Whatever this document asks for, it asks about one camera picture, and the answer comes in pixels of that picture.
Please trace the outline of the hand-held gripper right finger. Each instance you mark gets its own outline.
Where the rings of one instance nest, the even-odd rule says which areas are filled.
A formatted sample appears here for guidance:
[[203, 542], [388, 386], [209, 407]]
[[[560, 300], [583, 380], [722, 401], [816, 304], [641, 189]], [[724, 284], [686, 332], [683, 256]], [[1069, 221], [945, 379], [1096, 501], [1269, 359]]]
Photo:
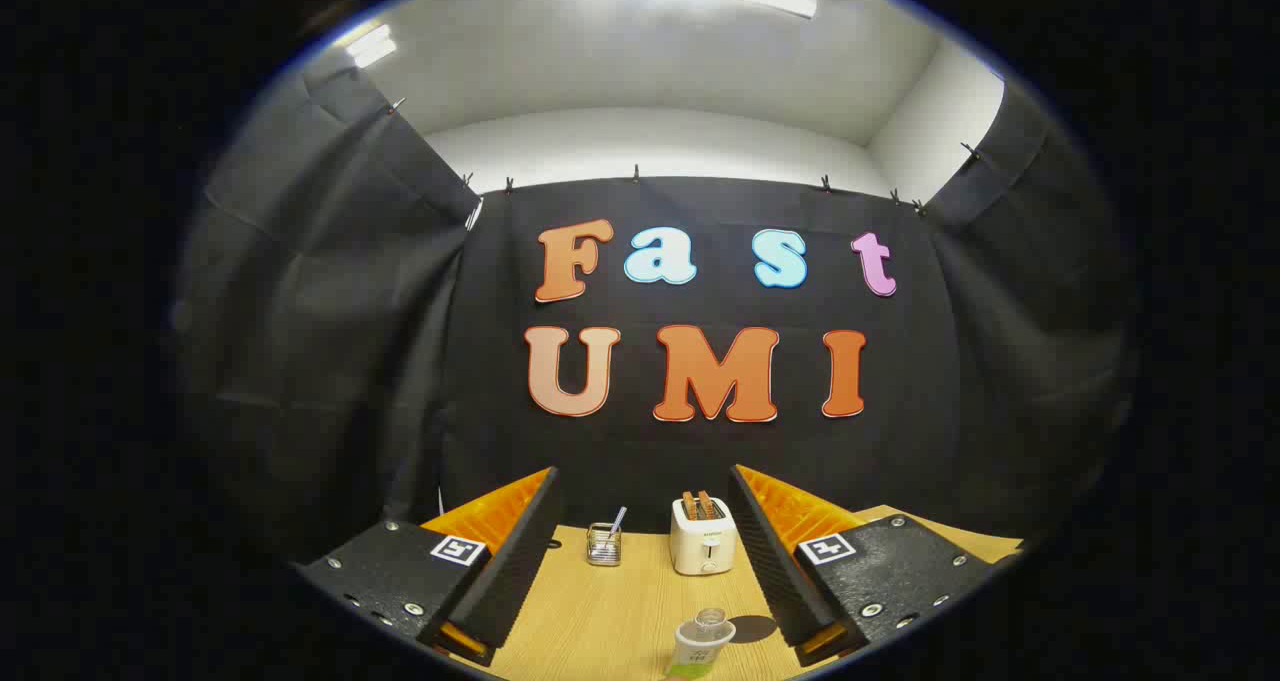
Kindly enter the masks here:
[[867, 520], [736, 463], [728, 508], [803, 667], [886, 644], [970, 597], [997, 563], [892, 513]]

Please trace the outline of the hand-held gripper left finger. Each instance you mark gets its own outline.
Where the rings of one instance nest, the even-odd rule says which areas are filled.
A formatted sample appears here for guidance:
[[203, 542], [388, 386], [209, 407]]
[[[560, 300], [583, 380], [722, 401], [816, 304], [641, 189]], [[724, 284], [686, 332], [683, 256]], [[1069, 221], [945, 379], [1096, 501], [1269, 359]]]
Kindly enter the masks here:
[[559, 472], [547, 467], [421, 525], [375, 524], [296, 570], [347, 611], [428, 649], [489, 666], [562, 513]]

